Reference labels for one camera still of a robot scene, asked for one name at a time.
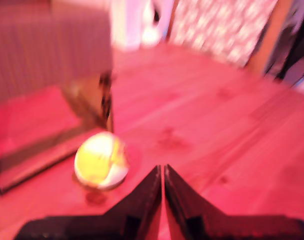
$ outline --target wooden table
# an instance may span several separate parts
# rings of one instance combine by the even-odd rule
[[[115,64],[115,132],[131,162],[125,182],[109,192],[83,189],[68,159],[0,198],[0,240],[31,219],[102,214],[156,164],[171,164],[227,214],[304,220],[303,95],[165,44],[116,52]],[[166,240],[172,217],[164,199],[162,206],[152,232]]]

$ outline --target tennis ball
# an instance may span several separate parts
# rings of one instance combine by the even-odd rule
[[[98,133],[78,149],[74,169],[78,180],[97,189],[111,188],[127,175],[125,144],[110,132]]]

